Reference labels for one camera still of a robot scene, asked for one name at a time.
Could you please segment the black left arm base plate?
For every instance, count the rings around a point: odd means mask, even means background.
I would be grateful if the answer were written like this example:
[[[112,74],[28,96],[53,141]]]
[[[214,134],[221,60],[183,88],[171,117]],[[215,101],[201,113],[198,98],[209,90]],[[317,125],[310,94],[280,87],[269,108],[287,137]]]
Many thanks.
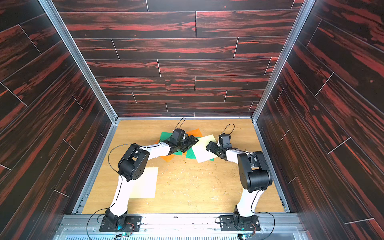
[[[142,216],[136,216],[136,215],[124,215],[116,220],[110,220],[108,217],[104,217],[99,231],[102,233],[139,232],[141,223],[142,223]]]

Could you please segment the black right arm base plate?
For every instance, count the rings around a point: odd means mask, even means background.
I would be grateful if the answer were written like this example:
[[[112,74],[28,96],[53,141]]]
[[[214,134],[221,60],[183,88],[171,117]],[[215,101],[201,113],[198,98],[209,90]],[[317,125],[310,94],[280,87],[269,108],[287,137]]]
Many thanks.
[[[220,225],[222,232],[253,231],[261,230],[259,219],[256,215],[250,217],[239,217],[235,215],[220,215],[215,223]]]

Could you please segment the pale yellow paper sheet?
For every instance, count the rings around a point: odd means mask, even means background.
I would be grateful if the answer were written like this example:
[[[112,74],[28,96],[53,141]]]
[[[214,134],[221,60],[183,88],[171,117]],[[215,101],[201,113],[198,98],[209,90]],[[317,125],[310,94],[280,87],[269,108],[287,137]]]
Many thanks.
[[[158,167],[145,168],[143,175],[133,183],[131,199],[153,199],[156,195]]]

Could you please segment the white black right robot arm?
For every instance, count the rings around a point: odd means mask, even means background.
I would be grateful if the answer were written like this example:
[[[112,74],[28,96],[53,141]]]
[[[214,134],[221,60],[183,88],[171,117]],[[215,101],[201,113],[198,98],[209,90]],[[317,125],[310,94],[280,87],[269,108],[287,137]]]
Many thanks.
[[[212,141],[208,143],[206,150],[225,161],[238,164],[240,182],[244,190],[233,212],[234,225],[239,229],[244,229],[245,225],[257,225],[256,205],[261,195],[273,183],[263,152],[241,151]]]

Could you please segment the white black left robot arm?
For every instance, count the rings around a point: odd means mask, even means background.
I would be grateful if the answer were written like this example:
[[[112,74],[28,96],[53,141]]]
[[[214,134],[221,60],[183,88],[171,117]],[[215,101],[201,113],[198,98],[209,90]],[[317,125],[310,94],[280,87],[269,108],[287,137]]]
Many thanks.
[[[136,180],[139,179],[149,160],[172,155],[175,152],[187,152],[199,139],[195,136],[183,137],[180,141],[169,138],[150,146],[132,144],[118,163],[118,185],[115,196],[106,209],[104,220],[115,231],[122,231],[128,224],[126,216],[128,202]]]

